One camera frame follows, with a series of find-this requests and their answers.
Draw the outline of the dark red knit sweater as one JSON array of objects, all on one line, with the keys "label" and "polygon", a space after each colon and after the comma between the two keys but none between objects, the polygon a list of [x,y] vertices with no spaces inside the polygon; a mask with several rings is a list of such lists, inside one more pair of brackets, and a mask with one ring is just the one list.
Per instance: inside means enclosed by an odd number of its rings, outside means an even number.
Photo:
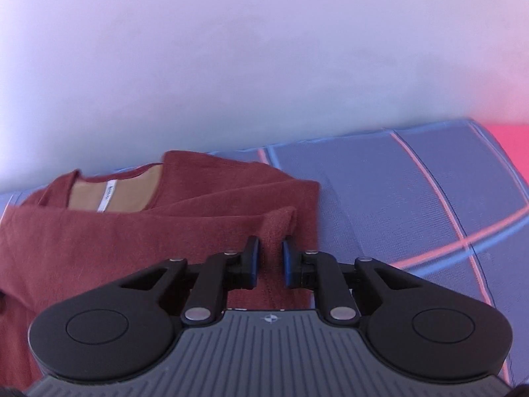
[{"label": "dark red knit sweater", "polygon": [[282,281],[282,239],[317,246],[319,184],[260,162],[168,152],[160,164],[107,177],[73,171],[8,205],[1,217],[1,383],[39,379],[28,330],[44,309],[169,258],[203,262],[262,243],[257,286],[231,307],[305,308],[308,294]]}]

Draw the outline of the blue plaid bed sheet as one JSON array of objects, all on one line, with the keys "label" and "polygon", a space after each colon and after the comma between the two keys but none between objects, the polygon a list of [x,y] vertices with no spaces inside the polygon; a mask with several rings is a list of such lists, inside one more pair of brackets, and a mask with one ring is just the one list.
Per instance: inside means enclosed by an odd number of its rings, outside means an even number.
[{"label": "blue plaid bed sheet", "polygon": [[365,255],[500,310],[514,343],[503,377],[528,378],[528,181],[471,121],[207,154],[319,184],[317,246]]}]

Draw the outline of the pink pillow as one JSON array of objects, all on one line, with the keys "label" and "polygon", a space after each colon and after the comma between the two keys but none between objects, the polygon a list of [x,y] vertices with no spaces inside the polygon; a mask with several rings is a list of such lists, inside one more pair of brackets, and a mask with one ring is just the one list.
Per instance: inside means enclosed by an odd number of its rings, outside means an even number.
[{"label": "pink pillow", "polygon": [[499,142],[516,169],[528,181],[529,177],[529,126],[485,125]]}]

